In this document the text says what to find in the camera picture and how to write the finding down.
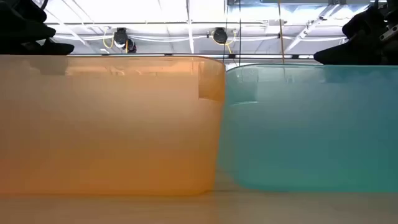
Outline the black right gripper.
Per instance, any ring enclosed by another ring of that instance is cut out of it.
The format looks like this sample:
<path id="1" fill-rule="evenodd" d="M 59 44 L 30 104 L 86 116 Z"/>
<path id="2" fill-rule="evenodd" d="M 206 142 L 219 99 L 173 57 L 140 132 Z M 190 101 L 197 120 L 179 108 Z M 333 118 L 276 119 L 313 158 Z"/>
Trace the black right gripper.
<path id="1" fill-rule="evenodd" d="M 381 40 L 353 39 L 344 44 L 316 52 L 313 58 L 324 65 L 380 65 L 382 52 L 387 64 L 398 65 L 398 0 L 386 0 L 381 12 L 377 6 L 353 16 L 342 28 L 351 39 L 360 31 L 365 34 L 385 31 Z"/>

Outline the orange translucent plastic bin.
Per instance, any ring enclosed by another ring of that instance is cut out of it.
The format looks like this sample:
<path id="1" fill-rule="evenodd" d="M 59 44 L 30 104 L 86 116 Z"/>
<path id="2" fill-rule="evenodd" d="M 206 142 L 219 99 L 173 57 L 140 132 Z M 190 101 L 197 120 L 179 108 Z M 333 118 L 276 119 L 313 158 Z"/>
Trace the orange translucent plastic bin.
<path id="1" fill-rule="evenodd" d="M 206 57 L 0 55 L 0 195 L 211 190 L 224 76 Z"/>

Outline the teal translucent plastic bin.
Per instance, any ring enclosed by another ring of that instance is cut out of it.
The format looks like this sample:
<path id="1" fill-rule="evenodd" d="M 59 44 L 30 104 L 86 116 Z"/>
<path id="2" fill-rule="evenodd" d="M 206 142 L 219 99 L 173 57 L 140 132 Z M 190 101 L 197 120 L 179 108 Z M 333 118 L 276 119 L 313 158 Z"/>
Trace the teal translucent plastic bin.
<path id="1" fill-rule="evenodd" d="M 273 191 L 398 192 L 398 66 L 226 72 L 219 166 Z"/>

